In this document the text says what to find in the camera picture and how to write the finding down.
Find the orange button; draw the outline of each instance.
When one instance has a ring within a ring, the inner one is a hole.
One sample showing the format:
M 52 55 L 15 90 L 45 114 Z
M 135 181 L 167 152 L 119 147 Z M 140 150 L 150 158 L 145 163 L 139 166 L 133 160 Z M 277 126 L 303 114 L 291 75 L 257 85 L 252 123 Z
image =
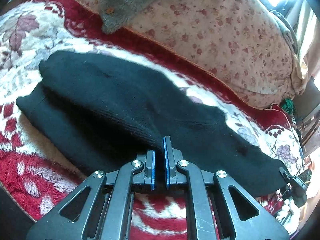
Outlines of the orange button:
M 106 14 L 113 13 L 114 9 L 112 7 L 109 7 L 106 9 Z

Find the bed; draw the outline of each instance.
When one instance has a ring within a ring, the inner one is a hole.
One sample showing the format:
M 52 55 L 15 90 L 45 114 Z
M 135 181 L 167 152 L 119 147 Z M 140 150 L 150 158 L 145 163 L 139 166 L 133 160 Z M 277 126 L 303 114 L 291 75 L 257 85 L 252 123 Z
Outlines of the bed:
M 39 133 L 15 104 L 40 82 L 41 60 L 57 50 L 102 53 L 162 72 L 190 100 L 217 106 L 226 124 L 292 174 L 302 166 L 298 136 L 277 105 L 247 104 L 214 74 L 130 28 L 106 35 L 99 15 L 75 0 L 31 0 L 0 18 L 0 182 L 32 221 L 43 217 L 85 176 Z M 280 195 L 257 200 L 269 212 Z M 137 195 L 131 239 L 186 239 L 183 199 Z

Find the beige cloth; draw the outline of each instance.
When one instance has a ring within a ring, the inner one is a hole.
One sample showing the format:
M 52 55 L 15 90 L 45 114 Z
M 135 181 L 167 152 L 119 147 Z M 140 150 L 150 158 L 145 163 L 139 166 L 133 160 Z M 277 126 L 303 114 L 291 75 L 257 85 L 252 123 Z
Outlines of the beige cloth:
M 300 10 L 297 40 L 300 51 L 293 57 L 291 79 L 296 94 L 301 95 L 310 77 L 320 70 L 320 23 L 306 0 Z

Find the silver screw head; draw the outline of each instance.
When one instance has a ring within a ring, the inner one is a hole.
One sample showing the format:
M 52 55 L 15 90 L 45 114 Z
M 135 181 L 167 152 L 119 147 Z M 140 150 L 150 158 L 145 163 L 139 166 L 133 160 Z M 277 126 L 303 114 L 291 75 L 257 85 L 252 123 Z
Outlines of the silver screw head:
M 95 172 L 93 173 L 93 176 L 94 176 L 96 179 L 100 179 L 100 178 L 102 178 L 102 176 L 103 176 L 103 171 L 95 171 Z
M 140 167 L 142 165 L 142 162 L 139 161 L 139 160 L 134 160 L 134 161 L 131 162 L 131 165 L 133 167 Z
M 219 178 L 225 178 L 227 176 L 227 173 L 225 171 L 217 171 L 217 176 Z
M 181 160 L 178 162 L 180 166 L 187 167 L 189 165 L 189 162 L 186 160 Z

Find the orange zipper trim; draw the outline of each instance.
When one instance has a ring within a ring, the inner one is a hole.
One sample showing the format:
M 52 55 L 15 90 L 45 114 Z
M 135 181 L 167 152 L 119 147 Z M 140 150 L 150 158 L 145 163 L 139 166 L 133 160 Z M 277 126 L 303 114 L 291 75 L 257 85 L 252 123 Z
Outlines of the orange zipper trim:
M 74 0 L 76 1 L 79 5 L 81 5 L 82 7 L 84 7 L 86 10 L 94 13 L 94 14 L 97 14 L 99 15 L 98 12 L 92 10 L 88 5 L 86 5 L 85 3 L 81 2 L 81 1 L 78 1 L 78 0 Z M 250 106 L 254 109 L 258 109 L 258 110 L 273 110 L 273 111 L 277 111 L 277 112 L 280 112 L 279 110 L 276 110 L 276 109 L 270 109 L 270 108 L 260 108 L 260 107 L 256 107 L 256 106 L 252 106 L 250 105 L 249 103 L 247 103 L 244 99 L 242 99 L 227 83 L 225 83 L 224 81 L 222 81 L 220 78 L 218 78 L 216 75 L 214 75 L 213 73 L 211 73 L 210 71 L 206 70 L 204 67 L 198 65 L 197 63 L 194 63 L 192 60 L 186 58 L 185 56 L 182 56 L 180 55 L 179 53 L 175 52 L 172 48 L 170 48 L 169 46 L 163 44 L 162 42 L 159 42 L 159 41 L 156 41 L 155 39 L 151 38 L 151 37 L 148 37 L 148 36 L 145 36 L 143 33 L 140 33 L 136 30 L 133 30 L 131 28 L 128 28 L 128 27 L 122 27 L 124 28 L 125 30 L 135 34 L 135 35 L 138 35 L 139 37 L 141 37 L 142 39 L 146 39 L 148 41 L 151 41 L 153 43 L 156 43 L 157 45 L 161 46 L 162 48 L 166 49 L 167 51 L 173 53 L 175 56 L 185 60 L 186 62 L 190 63 L 191 65 L 193 65 L 194 67 L 198 68 L 198 69 L 201 69 L 202 71 L 204 71 L 205 73 L 207 73 L 208 75 L 212 76 L 217 82 L 221 83 L 222 85 L 224 85 L 226 88 L 228 88 L 233 94 L 235 94 L 242 102 L 244 102 L 247 106 Z

